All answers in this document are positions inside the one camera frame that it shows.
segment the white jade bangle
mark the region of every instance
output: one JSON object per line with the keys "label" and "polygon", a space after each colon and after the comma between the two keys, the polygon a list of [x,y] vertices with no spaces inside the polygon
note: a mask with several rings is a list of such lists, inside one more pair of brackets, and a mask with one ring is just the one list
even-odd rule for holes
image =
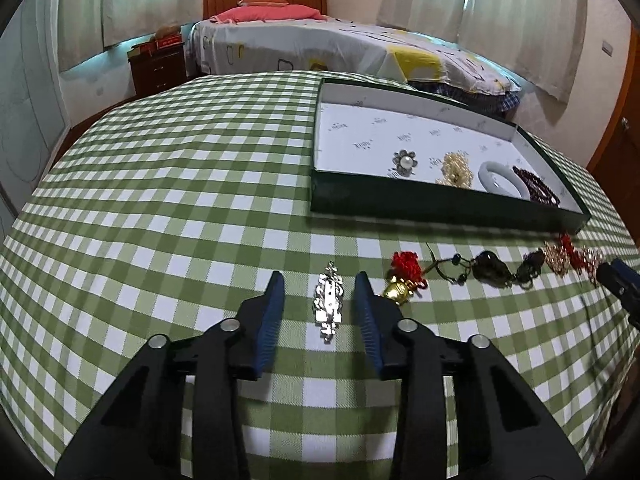
{"label": "white jade bangle", "polygon": [[484,162],[478,171],[480,184],[482,184],[487,192],[494,193],[496,195],[514,196],[494,180],[492,173],[503,176],[511,182],[524,200],[531,200],[529,189],[527,189],[527,186],[525,186],[521,178],[517,176],[511,168],[507,168],[505,165],[499,164],[498,162]]}

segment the metal screw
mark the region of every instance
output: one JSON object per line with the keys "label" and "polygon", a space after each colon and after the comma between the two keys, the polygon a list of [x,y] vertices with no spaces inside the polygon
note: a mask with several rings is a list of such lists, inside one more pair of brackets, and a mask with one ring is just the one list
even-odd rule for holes
{"label": "metal screw", "polygon": [[167,339],[165,336],[163,336],[162,334],[156,334],[155,336],[153,336],[151,339],[149,339],[149,346],[151,346],[151,348],[162,348],[164,345],[166,345]]}
{"label": "metal screw", "polygon": [[230,317],[220,323],[220,330],[222,330],[222,332],[235,332],[239,328],[240,322],[235,317]]}
{"label": "metal screw", "polygon": [[491,342],[487,336],[478,334],[471,338],[471,344],[476,348],[489,348]]}
{"label": "metal screw", "polygon": [[418,324],[413,319],[405,318],[398,321],[398,328],[403,332],[415,332]]}

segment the pink blanket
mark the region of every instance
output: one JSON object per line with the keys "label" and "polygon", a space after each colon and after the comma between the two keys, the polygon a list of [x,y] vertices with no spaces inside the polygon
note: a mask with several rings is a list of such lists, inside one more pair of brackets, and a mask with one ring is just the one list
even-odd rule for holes
{"label": "pink blanket", "polygon": [[234,7],[210,19],[213,23],[266,22],[271,20],[321,20],[326,17],[317,9],[304,5],[284,7]]}

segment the gingham tablecloth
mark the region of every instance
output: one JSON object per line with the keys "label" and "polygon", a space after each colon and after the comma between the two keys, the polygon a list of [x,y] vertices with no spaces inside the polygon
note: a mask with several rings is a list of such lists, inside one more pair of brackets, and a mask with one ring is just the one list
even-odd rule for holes
{"label": "gingham tablecloth", "polygon": [[[387,478],[399,384],[375,379],[365,358],[352,324],[356,273],[366,270],[380,291],[393,252],[428,258],[427,242],[442,257],[493,250],[515,270],[550,237],[310,214],[321,79],[210,76],[125,105],[82,136],[34,192],[0,259],[0,400],[48,468],[151,334],[201,333],[260,294],[279,269],[287,296],[274,364],[239,387],[252,477]],[[593,213],[576,245],[638,268],[638,250],[599,186],[545,148]],[[311,298],[329,259],[349,301],[325,345]],[[592,462],[622,380],[614,369],[625,368],[638,343],[602,288],[547,267],[531,290],[475,280],[460,287],[433,273],[404,312],[442,336],[489,336]],[[454,422],[447,427],[454,474]],[[183,433],[188,474],[188,405]]]}

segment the wooden door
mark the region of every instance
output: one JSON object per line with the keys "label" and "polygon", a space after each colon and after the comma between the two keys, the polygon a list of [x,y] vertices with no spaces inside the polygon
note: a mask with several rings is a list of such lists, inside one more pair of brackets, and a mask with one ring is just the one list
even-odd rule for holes
{"label": "wooden door", "polygon": [[640,42],[635,31],[618,104],[588,169],[640,246]]}

